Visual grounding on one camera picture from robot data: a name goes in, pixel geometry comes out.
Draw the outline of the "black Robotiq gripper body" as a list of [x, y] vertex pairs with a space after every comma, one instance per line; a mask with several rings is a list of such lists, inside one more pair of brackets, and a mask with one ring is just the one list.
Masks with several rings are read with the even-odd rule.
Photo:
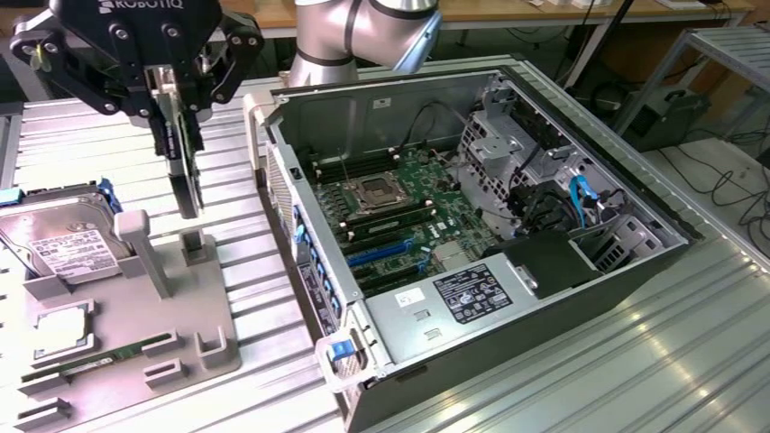
[[222, 22], [217, 1], [53, 1], [63, 27], [113, 60], [129, 47], [146, 67], [197, 66]]

